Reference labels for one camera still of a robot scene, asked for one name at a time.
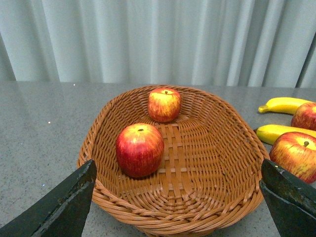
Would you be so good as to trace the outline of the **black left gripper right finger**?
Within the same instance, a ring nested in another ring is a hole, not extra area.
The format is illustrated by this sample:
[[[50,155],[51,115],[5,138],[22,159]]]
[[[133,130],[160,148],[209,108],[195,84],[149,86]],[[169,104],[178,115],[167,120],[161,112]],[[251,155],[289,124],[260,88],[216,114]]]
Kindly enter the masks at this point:
[[[316,189],[271,160],[261,166],[261,192],[281,237],[316,235]]]

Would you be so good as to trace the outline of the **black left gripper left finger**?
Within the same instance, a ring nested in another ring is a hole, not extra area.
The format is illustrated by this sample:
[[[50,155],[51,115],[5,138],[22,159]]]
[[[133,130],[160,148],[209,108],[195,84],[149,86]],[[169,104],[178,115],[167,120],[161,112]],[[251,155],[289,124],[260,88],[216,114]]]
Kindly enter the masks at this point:
[[[87,161],[0,229],[2,237],[80,237],[90,211],[96,164]]]

